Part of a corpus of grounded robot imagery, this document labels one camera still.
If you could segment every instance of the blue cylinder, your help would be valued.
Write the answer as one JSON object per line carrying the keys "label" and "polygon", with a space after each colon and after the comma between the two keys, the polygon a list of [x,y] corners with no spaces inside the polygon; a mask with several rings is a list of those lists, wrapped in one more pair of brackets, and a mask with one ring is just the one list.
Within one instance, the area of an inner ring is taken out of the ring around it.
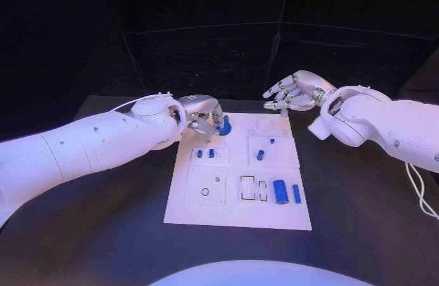
{"label": "blue cylinder", "polygon": [[259,155],[256,156],[256,159],[258,159],[259,161],[263,160],[263,150],[259,150]]}
{"label": "blue cylinder", "polygon": [[301,193],[300,193],[300,186],[298,185],[294,185],[294,193],[295,193],[295,201],[298,204],[302,203],[302,200],[301,200]]}
{"label": "blue cylinder", "polygon": [[289,201],[289,195],[287,193],[287,182],[284,180],[275,180],[274,187],[275,187],[276,203],[279,205],[288,204],[291,201]]}

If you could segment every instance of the dark table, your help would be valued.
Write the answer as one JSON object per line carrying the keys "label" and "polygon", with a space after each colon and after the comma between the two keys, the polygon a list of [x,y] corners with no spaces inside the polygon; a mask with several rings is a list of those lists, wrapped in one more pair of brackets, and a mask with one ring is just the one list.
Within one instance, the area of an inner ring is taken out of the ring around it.
{"label": "dark table", "polygon": [[[131,98],[90,96],[77,118]],[[271,113],[223,100],[226,112]],[[164,224],[178,143],[64,183],[12,216],[0,234],[2,285],[148,285],[197,265],[285,261],[376,285],[439,285],[439,222],[427,216],[402,161],[375,142],[351,148],[291,112],[313,231]],[[427,199],[439,210],[428,171]]]}

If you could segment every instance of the white board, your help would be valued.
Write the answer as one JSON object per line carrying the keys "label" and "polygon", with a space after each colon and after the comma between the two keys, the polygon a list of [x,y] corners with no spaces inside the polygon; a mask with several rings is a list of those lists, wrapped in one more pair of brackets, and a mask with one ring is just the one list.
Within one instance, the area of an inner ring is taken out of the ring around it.
{"label": "white board", "polygon": [[[274,114],[226,115],[232,123],[227,136],[184,131],[164,222],[313,230],[289,119]],[[265,151],[262,161],[256,160],[259,150]],[[253,176],[255,186],[250,178],[242,186],[242,176]],[[279,179],[287,182],[291,201],[284,205],[276,203],[274,190]],[[300,186],[301,204],[295,203],[294,185]],[[255,199],[243,199],[243,193]]]}

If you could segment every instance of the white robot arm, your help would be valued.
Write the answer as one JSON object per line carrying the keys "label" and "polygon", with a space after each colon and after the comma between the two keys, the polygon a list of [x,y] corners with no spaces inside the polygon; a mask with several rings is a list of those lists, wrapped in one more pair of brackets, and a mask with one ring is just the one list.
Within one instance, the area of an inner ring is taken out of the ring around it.
{"label": "white robot arm", "polygon": [[[126,114],[116,111],[136,102]],[[214,126],[207,122],[213,113]],[[0,226],[35,196],[68,180],[107,170],[181,140],[187,127],[229,134],[219,100],[158,94],[45,133],[0,143]]]}
{"label": "white robot arm", "polygon": [[300,70],[266,91],[265,104],[274,110],[311,110],[321,116],[310,125],[320,139],[333,134],[350,146],[373,140],[388,154],[415,166],[439,172],[439,106],[411,100],[392,101],[379,91],[363,86],[337,89],[313,72]]}

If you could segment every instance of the robotic hand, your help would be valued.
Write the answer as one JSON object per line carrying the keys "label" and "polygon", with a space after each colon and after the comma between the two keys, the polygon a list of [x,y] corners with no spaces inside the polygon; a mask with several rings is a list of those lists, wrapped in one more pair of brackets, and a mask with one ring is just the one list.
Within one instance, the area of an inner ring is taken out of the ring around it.
{"label": "robotic hand", "polygon": [[[135,103],[129,113],[116,110]],[[213,113],[214,126],[207,122]],[[232,131],[219,100],[158,94],[125,103],[45,133],[0,143],[0,227],[35,196],[68,180],[107,170],[181,140]]]}
{"label": "robotic hand", "polygon": [[414,165],[439,172],[439,106],[411,100],[393,101],[370,87],[337,89],[313,72],[300,70],[265,92],[278,93],[265,107],[292,110],[321,107],[321,116],[310,125],[321,140],[333,134],[350,146],[373,140],[388,154]]}

